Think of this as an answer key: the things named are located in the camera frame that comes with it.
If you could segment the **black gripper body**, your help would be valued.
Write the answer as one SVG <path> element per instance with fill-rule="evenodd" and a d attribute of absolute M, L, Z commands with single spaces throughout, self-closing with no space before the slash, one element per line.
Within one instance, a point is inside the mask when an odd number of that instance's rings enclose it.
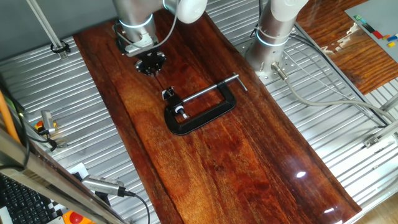
<path fill-rule="evenodd" d="M 162 63 L 163 66 L 167 59 L 165 54 L 161 51 L 143 52 L 136 55 L 136 57 L 139 59 L 134 65 L 137 71 L 141 71 L 141 65 L 150 65 L 152 69 L 156 63 Z"/>

